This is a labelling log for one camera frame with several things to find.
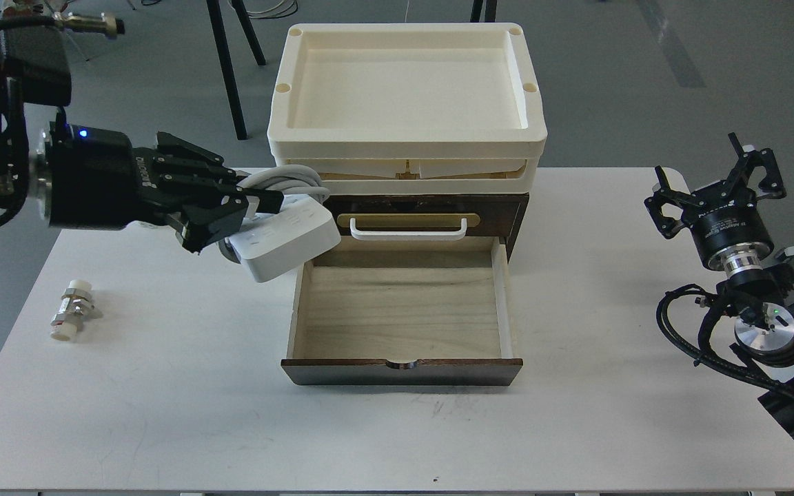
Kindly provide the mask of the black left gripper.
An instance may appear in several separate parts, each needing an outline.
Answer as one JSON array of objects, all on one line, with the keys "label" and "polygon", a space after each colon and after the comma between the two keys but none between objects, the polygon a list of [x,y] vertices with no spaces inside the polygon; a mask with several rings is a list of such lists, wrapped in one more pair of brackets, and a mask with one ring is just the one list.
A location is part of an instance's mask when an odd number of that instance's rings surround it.
[{"label": "black left gripper", "polygon": [[121,230],[132,222],[163,225],[144,198],[156,173],[214,179],[159,183],[166,223],[189,252],[239,232],[251,210],[277,214],[283,206],[281,192],[240,186],[220,154],[167,132],[156,133],[155,151],[132,147],[120,132],[51,123],[32,161],[30,195],[52,228]]}]

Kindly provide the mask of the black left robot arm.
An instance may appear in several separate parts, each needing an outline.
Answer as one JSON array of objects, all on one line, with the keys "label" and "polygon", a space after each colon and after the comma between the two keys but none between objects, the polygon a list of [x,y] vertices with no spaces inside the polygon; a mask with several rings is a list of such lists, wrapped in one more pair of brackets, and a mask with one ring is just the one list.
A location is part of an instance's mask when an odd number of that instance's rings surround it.
[{"label": "black left robot arm", "polygon": [[282,192],[246,185],[220,155],[170,133],[133,147],[122,132],[69,123],[63,30],[113,39],[124,24],[107,13],[0,19],[0,226],[38,198],[51,227],[170,226],[186,251],[200,252],[247,216],[283,209]]}]

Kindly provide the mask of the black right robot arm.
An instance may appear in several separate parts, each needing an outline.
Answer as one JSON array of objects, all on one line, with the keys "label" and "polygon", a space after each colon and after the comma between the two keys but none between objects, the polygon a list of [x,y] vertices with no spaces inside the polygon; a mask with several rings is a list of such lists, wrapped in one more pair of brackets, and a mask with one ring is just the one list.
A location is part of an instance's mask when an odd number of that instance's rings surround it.
[{"label": "black right robot arm", "polygon": [[763,266],[774,242],[757,208],[786,189],[773,150],[729,138],[737,163],[727,178],[689,194],[655,168],[658,182],[644,201],[655,228],[667,239],[688,229],[702,266],[726,277],[713,293],[699,285],[666,292],[655,319],[694,364],[765,389],[760,404],[794,439],[794,268]]}]

